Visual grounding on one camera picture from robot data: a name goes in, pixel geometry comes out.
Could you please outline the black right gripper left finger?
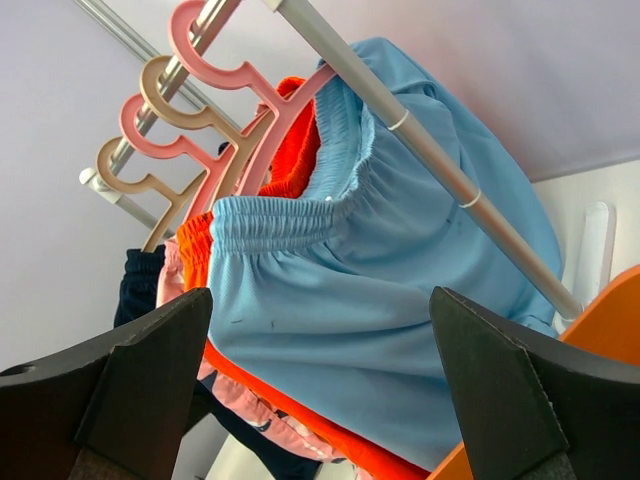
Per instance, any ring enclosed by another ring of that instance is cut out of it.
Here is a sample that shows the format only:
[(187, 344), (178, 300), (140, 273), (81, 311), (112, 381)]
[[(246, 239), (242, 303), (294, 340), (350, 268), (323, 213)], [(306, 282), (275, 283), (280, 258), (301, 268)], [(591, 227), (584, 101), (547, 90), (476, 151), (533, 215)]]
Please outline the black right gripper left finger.
[(171, 478), (211, 311), (195, 289), (2, 371), (2, 478)]

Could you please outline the light blue shorts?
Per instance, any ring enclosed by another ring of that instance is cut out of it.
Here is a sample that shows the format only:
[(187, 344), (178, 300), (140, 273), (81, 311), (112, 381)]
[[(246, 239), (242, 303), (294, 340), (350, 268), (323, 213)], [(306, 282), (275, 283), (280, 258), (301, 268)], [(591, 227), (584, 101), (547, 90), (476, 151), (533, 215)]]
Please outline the light blue shorts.
[(211, 358), (375, 478), (423, 477), (461, 439), (434, 288), (545, 335), (554, 310), (342, 79), (315, 106), (300, 197), (215, 204)]

